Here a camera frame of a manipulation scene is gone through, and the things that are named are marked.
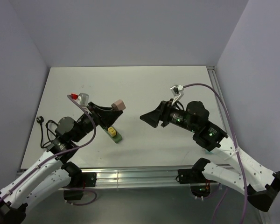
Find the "yellow plug adapter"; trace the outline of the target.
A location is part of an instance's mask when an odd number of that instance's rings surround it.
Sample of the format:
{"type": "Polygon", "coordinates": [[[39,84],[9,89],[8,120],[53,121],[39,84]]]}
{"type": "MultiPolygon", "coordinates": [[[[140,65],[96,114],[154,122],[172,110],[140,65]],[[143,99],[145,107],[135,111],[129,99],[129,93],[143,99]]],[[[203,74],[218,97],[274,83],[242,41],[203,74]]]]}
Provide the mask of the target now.
{"type": "Polygon", "coordinates": [[[114,138],[116,135],[117,135],[117,131],[111,126],[111,127],[109,127],[108,129],[107,129],[107,131],[108,131],[108,134],[112,137],[112,138],[114,138]]]}

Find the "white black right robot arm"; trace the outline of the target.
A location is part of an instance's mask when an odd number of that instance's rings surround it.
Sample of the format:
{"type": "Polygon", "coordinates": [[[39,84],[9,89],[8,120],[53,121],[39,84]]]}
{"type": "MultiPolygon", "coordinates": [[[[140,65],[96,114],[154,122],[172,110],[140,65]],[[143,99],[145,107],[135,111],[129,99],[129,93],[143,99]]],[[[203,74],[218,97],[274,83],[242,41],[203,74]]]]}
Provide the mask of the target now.
{"type": "Polygon", "coordinates": [[[209,111],[200,101],[187,104],[179,110],[170,101],[161,101],[158,107],[140,116],[156,128],[176,125],[193,133],[193,140],[208,152],[220,157],[236,172],[219,167],[208,159],[200,158],[192,168],[178,170],[179,183],[220,182],[247,196],[256,209],[267,212],[280,191],[280,171],[262,166],[239,147],[235,147],[227,133],[209,121],[209,111]]]}

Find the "green power strip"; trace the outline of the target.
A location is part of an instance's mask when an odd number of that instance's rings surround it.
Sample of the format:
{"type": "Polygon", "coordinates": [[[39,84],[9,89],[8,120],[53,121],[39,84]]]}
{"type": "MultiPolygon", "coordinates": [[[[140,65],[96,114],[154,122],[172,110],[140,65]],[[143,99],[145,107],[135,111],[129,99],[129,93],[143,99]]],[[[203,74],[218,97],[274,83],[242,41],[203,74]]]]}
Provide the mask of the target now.
{"type": "Polygon", "coordinates": [[[118,144],[123,140],[122,135],[113,126],[103,127],[103,130],[114,143],[118,144]]]}

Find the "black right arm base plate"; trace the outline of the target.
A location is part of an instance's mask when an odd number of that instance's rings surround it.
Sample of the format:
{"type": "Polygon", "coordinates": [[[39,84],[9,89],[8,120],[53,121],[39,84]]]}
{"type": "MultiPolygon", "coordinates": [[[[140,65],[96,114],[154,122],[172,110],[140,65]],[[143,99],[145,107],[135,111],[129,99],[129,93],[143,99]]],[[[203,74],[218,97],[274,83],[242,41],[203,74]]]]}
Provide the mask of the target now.
{"type": "Polygon", "coordinates": [[[175,180],[180,184],[193,184],[193,183],[215,183],[216,181],[206,179],[201,171],[188,168],[177,170],[178,175],[175,180]]]}

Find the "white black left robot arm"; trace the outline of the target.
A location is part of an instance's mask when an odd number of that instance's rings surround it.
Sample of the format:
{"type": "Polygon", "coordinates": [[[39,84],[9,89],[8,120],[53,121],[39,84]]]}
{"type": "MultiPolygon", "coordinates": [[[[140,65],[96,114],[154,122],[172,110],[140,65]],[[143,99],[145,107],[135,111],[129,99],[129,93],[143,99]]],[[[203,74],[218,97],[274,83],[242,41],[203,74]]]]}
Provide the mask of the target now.
{"type": "Polygon", "coordinates": [[[21,176],[0,190],[0,224],[20,224],[26,213],[44,198],[60,188],[80,190],[85,178],[82,170],[70,161],[80,149],[76,145],[88,133],[96,134],[101,126],[110,137],[117,135],[112,125],[126,108],[122,100],[111,107],[92,102],[83,107],[83,115],[75,121],[71,117],[59,120],[55,139],[41,157],[21,176]]]}

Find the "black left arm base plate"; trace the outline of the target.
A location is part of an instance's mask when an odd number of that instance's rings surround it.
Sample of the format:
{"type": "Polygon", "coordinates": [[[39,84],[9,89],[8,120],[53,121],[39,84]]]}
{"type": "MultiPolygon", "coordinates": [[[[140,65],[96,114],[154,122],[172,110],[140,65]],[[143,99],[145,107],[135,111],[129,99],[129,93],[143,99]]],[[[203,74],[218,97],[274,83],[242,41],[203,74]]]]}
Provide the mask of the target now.
{"type": "Polygon", "coordinates": [[[97,180],[97,173],[82,172],[71,177],[70,183],[66,187],[68,188],[95,187],[96,180],[97,180]]]}

